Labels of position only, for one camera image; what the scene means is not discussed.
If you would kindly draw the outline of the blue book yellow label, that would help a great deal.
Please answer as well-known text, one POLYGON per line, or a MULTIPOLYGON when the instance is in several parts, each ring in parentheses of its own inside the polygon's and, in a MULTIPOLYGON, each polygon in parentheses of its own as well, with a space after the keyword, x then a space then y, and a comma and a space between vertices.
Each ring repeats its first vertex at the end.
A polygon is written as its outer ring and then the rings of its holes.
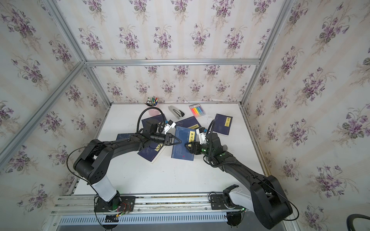
POLYGON ((216 132, 222 135, 229 135, 232 120, 233 120, 232 116, 216 114, 215 119, 214 119, 213 132, 216 132))

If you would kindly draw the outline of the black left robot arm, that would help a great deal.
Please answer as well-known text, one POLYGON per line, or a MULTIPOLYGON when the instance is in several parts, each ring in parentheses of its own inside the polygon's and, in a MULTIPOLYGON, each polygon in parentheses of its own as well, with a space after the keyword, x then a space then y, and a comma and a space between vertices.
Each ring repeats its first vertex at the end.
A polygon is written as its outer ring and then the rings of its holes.
POLYGON ((143 129, 127 139, 92 140, 83 148, 73 164, 73 169, 95 190, 99 199, 105 203, 117 204, 119 192, 107 177, 111 160, 130 152, 139 152, 152 143, 174 146, 181 144, 182 141, 164 129, 160 130, 158 123, 149 121, 144 124, 143 129))

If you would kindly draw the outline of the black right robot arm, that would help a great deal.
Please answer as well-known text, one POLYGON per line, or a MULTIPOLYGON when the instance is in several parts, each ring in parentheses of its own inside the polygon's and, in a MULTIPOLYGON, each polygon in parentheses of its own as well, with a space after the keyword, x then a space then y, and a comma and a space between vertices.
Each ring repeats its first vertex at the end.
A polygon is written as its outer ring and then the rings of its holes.
POLYGON ((192 154, 204 155, 211 167, 233 176, 247 189, 244 191, 237 185, 226 188, 223 194, 228 207, 252 210, 269 230, 293 214, 292 204, 276 177, 266 177, 242 164, 221 144, 217 133, 203 133, 199 139, 187 142, 186 149, 192 154))

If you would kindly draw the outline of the blue book under left arm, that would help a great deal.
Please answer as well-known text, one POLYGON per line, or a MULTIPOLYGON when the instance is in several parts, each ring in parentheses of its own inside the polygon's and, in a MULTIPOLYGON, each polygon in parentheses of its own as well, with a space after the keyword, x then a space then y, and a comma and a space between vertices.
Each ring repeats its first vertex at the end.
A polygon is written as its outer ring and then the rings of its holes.
POLYGON ((164 151, 165 145, 152 142, 148 147, 138 152, 138 155, 150 163, 154 163, 159 155, 164 151))

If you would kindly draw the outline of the grey black stapler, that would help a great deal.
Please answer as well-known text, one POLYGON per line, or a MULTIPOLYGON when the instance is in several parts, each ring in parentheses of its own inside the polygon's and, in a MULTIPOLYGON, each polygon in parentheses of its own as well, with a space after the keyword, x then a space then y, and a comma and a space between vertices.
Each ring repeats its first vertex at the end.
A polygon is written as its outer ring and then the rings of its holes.
POLYGON ((185 113, 181 110, 179 110, 178 108, 176 108, 175 106, 168 106, 168 109, 169 111, 177 118, 177 119, 180 119, 182 117, 185 116, 185 113))

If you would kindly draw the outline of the colourful highlighter pack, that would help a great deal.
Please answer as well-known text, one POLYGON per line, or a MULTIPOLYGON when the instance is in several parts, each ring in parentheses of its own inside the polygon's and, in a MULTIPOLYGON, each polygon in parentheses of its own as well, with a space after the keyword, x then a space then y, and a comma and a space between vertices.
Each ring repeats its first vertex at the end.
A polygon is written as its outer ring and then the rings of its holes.
POLYGON ((206 115, 200 104, 193 104, 189 106, 194 117, 201 117, 206 115))

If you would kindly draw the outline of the pens in cup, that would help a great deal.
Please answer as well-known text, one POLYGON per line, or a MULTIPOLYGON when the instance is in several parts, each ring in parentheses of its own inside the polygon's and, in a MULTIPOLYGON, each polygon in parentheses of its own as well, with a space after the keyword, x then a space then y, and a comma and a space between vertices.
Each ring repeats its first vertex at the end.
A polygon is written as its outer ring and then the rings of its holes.
POLYGON ((159 99, 157 97, 148 98, 146 101, 146 105, 149 107, 155 107, 159 103, 159 99))

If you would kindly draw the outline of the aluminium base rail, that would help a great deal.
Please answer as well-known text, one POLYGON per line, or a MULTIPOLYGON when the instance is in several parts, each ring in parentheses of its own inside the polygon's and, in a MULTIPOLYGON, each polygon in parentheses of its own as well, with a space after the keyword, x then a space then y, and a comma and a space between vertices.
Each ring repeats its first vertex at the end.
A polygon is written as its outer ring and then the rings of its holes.
POLYGON ((251 197, 226 206, 222 193, 123 194, 120 208, 109 212, 94 195, 61 196, 44 230, 62 226, 226 222, 232 213, 252 212, 251 197))

